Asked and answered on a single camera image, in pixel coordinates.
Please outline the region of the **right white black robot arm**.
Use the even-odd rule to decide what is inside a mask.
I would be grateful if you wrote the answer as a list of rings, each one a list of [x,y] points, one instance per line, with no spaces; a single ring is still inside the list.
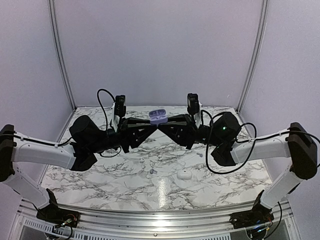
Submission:
[[[221,112],[210,118],[209,125],[197,124],[187,115],[177,115],[160,123],[158,129],[176,144],[190,149],[194,144],[213,146],[211,156],[222,167],[238,171],[249,161],[290,158],[291,164],[267,189],[256,198],[256,206],[248,212],[247,219],[258,224],[272,209],[302,182],[318,172],[319,139],[305,131],[297,122],[277,133],[238,140],[242,129],[231,112]]]

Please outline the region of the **purple earbud charging case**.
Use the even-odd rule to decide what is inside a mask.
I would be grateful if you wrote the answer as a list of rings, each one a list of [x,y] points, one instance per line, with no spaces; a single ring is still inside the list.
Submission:
[[[165,109],[156,109],[148,113],[149,122],[151,125],[158,126],[168,122],[168,116]]]

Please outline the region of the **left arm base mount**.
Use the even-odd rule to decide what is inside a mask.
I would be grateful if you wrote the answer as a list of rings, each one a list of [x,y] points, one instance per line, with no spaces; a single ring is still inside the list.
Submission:
[[[76,228],[80,218],[80,213],[78,211],[60,208],[54,193],[48,188],[46,189],[46,191],[49,197],[48,205],[43,208],[37,208],[36,217],[40,220],[54,223],[60,226],[64,222],[71,220],[69,225],[72,228]]]

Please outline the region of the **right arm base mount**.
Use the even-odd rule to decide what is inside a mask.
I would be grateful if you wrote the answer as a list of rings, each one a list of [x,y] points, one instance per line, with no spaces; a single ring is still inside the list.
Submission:
[[[273,220],[272,210],[261,204],[261,196],[259,195],[255,199],[252,209],[232,213],[229,222],[234,229],[240,229],[268,223]]]

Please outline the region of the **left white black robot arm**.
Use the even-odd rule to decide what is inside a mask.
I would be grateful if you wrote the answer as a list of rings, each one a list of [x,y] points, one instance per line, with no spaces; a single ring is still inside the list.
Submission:
[[[64,143],[33,139],[7,124],[0,131],[0,181],[28,199],[53,223],[63,219],[55,196],[18,168],[19,162],[58,166],[75,172],[89,170],[96,154],[122,149],[125,153],[143,143],[157,126],[148,120],[128,118],[116,127],[101,130],[87,115],[70,127],[71,139]]]

